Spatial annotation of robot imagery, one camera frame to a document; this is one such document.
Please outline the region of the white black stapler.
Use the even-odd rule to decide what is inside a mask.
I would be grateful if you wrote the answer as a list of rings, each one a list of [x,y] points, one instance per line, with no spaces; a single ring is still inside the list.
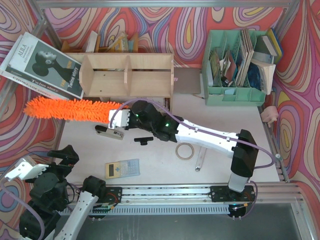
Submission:
[[[116,140],[123,140],[124,134],[118,130],[108,128],[103,125],[96,125],[94,127],[96,133],[100,136],[116,139]]]

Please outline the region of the orange chenille duster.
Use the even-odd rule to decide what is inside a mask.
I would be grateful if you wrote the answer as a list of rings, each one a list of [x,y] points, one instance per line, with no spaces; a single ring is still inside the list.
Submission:
[[[120,103],[92,101],[85,99],[50,99],[43,96],[28,101],[23,112],[37,119],[60,119],[80,122],[108,124],[109,113],[117,110]]]

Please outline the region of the clear tape roll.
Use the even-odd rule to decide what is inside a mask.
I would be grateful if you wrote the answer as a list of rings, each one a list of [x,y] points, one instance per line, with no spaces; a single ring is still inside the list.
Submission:
[[[175,148],[175,154],[180,160],[190,160],[194,154],[194,147],[190,143],[179,143]]]

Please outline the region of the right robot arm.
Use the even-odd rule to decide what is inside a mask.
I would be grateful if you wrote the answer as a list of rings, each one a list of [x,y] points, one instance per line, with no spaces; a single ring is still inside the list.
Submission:
[[[232,158],[229,194],[241,194],[253,176],[259,150],[252,134],[221,132],[196,125],[182,117],[160,113],[152,103],[137,100],[130,107],[128,128],[138,128],[164,142],[188,143],[214,149]]]

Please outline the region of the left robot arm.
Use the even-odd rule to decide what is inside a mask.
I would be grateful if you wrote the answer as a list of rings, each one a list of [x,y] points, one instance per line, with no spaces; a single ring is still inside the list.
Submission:
[[[28,177],[33,183],[25,211],[19,218],[19,233],[24,238],[43,240],[56,229],[60,220],[60,212],[70,203],[66,177],[79,161],[79,156],[71,145],[61,150],[51,150],[49,157],[61,159],[59,164],[50,163]],[[78,236],[89,211],[95,203],[101,203],[107,196],[106,183],[94,176],[87,177],[80,191],[77,205],[73,209],[66,226],[58,234],[62,240],[75,239]]]

